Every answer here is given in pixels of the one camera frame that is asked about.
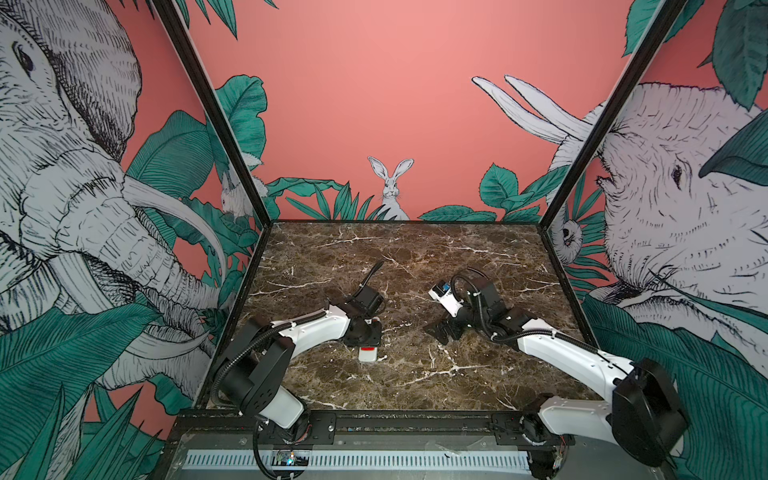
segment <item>rabbit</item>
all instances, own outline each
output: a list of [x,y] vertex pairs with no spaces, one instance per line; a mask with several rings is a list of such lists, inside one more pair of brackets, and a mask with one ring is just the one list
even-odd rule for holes
[[384,192],[382,195],[382,211],[389,209],[382,220],[408,220],[406,212],[400,208],[400,204],[397,203],[397,197],[400,196],[400,190],[397,187],[397,178],[404,174],[410,167],[413,166],[413,159],[403,160],[395,169],[395,173],[389,176],[389,172],[383,163],[376,160],[374,157],[368,157],[373,167],[373,172],[384,179]]

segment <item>elephant eye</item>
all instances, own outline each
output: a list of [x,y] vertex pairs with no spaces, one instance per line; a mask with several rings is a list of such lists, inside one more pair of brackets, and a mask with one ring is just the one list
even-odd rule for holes
[[680,189],[680,179],[683,177],[683,169],[680,167],[680,165],[675,165],[674,170],[672,170],[672,180],[674,180],[674,183],[677,185],[677,189]]
[[27,76],[31,78],[30,73],[35,69],[35,64],[32,62],[32,59],[29,58],[29,55],[27,55],[26,52],[24,52],[24,48],[17,41],[13,43],[12,48],[18,63],[24,68]]

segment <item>mural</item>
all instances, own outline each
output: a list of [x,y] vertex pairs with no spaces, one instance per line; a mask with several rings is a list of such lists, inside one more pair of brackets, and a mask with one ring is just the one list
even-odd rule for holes
[[[642,27],[632,20],[655,3],[634,2],[627,51]],[[673,452],[678,477],[758,479],[768,462],[756,442],[768,435],[768,121],[757,105],[768,7],[703,4],[687,3],[667,38],[679,42],[662,47],[550,235],[601,347],[673,376],[691,420]],[[685,71],[698,45],[712,54]],[[686,75],[696,83],[660,81]]]
[[[214,171],[229,195],[242,187],[186,111],[124,158],[143,78],[113,7],[0,2],[4,480],[148,474],[167,431],[133,418],[191,405],[259,238],[242,202],[206,201]],[[234,78],[220,95],[257,85]],[[142,412],[133,386],[154,392]]]

